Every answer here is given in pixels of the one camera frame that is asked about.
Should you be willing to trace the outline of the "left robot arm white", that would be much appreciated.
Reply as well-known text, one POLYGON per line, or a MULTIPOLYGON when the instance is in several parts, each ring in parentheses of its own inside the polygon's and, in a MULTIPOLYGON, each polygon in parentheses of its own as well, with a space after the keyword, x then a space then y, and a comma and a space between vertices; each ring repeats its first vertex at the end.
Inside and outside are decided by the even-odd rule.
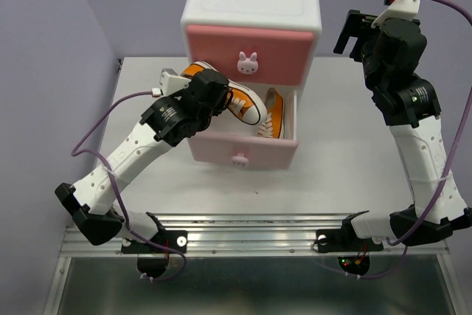
POLYGON ((126 210, 122 191, 152 162, 182 140, 209 127, 211 119, 229 106, 231 91, 227 77, 203 69, 193 78, 165 69, 162 77, 179 82, 164 94, 146 91, 154 98, 125 140, 108 156, 96 156, 99 164, 73 184, 62 183, 55 195, 72 216, 78 229, 94 246, 119 237, 138 241, 147 251, 164 243, 164 227, 151 213, 126 210))

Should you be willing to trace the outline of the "pink bunny knob top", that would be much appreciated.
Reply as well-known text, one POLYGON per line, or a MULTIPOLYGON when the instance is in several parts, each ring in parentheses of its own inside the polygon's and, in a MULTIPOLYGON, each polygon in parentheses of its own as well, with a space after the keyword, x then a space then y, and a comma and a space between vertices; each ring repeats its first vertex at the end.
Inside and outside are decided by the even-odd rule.
POLYGON ((257 72, 259 63, 257 62, 257 53, 253 52, 247 56, 245 52, 239 52, 237 70, 244 75, 252 75, 257 72))

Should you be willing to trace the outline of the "pink bunny knob bottom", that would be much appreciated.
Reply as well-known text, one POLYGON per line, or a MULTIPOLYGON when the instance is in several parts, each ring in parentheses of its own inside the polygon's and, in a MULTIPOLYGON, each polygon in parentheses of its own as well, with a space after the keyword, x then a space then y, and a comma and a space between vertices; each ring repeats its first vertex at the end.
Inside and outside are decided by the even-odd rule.
POLYGON ((231 158, 231 163, 235 167, 248 167, 249 159, 243 153, 237 153, 231 158))

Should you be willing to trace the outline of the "orange sneaker front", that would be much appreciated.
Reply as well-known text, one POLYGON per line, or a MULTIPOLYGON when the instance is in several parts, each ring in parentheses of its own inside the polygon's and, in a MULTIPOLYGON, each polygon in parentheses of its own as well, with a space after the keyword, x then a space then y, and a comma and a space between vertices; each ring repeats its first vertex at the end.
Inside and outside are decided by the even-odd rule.
MULTIPOLYGON (((191 79, 204 69, 218 71, 209 63, 198 60, 191 63, 181 73, 181 76, 191 79)), ((232 80, 229 80, 229 88, 232 93, 228 96, 230 99, 228 109, 235 117, 247 125, 260 125, 265 121, 267 118, 266 105, 255 91, 232 80)))

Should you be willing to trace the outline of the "pink bunny knob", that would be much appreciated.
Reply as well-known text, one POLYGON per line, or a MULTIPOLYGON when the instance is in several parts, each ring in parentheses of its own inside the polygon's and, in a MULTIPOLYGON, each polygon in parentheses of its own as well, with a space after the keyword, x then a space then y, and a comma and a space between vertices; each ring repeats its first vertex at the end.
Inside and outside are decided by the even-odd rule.
POLYGON ((249 159, 243 153, 237 153, 231 158, 231 163, 235 167, 248 167, 249 159))
POLYGON ((259 63, 257 62, 257 53, 253 52, 247 56, 245 52, 239 52, 237 70, 244 75, 252 75, 257 72, 259 63))

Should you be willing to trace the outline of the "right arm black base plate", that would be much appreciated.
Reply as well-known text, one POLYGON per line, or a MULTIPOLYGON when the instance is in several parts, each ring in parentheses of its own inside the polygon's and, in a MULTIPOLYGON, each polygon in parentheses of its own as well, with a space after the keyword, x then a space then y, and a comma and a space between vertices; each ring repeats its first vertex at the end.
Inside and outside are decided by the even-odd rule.
POLYGON ((354 231, 340 229, 319 229, 311 246, 320 254, 339 253, 338 264, 348 275, 365 276, 370 268, 370 252, 382 252, 381 243, 371 238, 358 238, 354 231))

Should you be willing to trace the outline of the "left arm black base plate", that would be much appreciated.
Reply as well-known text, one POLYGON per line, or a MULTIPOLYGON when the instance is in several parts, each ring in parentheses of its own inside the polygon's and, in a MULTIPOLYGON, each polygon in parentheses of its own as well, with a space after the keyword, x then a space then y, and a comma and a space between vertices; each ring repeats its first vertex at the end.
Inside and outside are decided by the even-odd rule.
POLYGON ((171 280, 187 267, 185 256, 188 232, 183 229, 161 231, 149 243, 135 240, 122 241, 121 253, 136 255, 136 268, 143 280, 151 283, 171 280))

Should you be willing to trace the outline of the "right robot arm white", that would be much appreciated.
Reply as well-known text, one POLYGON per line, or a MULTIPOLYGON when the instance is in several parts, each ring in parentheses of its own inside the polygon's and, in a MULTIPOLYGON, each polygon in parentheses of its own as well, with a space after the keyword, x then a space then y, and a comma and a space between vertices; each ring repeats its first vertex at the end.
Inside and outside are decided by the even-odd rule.
POLYGON ((361 63, 364 82, 398 149, 412 205, 388 216, 359 212, 342 222, 341 244, 355 249, 365 240, 398 240, 407 246, 436 243, 471 226, 471 208, 460 195, 447 160, 440 103, 430 82, 415 72, 427 39, 418 20, 376 17, 350 10, 334 47, 361 63))

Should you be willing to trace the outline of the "orange sneaker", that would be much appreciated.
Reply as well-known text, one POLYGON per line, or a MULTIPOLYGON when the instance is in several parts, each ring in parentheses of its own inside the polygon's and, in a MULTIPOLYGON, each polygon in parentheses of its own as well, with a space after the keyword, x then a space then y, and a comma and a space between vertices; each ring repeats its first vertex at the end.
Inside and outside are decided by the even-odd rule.
POLYGON ((264 138, 284 138, 285 104, 283 97, 275 88, 266 92, 265 106, 267 115, 265 121, 257 130, 257 135, 264 138))
MULTIPOLYGON (((198 60, 191 63, 181 73, 181 76, 191 79, 204 69, 218 71, 209 63, 198 60)), ((260 125, 265 121, 267 118, 266 105, 255 91, 232 80, 229 80, 229 88, 232 93, 228 96, 230 99, 228 109, 235 117, 247 125, 260 125)))

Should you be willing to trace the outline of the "dark pink top drawer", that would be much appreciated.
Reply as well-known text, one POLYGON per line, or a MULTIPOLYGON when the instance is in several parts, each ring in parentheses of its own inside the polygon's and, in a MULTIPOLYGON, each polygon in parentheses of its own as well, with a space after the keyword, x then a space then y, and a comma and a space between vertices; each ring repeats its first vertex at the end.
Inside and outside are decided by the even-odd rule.
POLYGON ((186 27, 186 35, 191 61, 205 61, 237 82, 283 86, 305 82, 316 39, 312 32, 196 24, 186 27), (257 53, 256 73, 237 70, 240 51, 257 53))

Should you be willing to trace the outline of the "light pink bottom drawer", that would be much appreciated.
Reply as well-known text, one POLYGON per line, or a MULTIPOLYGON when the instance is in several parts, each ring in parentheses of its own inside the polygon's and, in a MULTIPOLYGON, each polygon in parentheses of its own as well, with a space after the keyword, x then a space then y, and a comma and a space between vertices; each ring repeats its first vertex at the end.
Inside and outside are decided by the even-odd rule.
POLYGON ((290 86, 275 86, 285 104, 283 139, 257 135, 257 127, 246 125, 225 111, 212 119, 208 129, 188 139, 192 157, 198 162, 230 165, 231 158, 243 153, 251 169, 287 169, 299 142, 297 131, 297 90, 290 86))

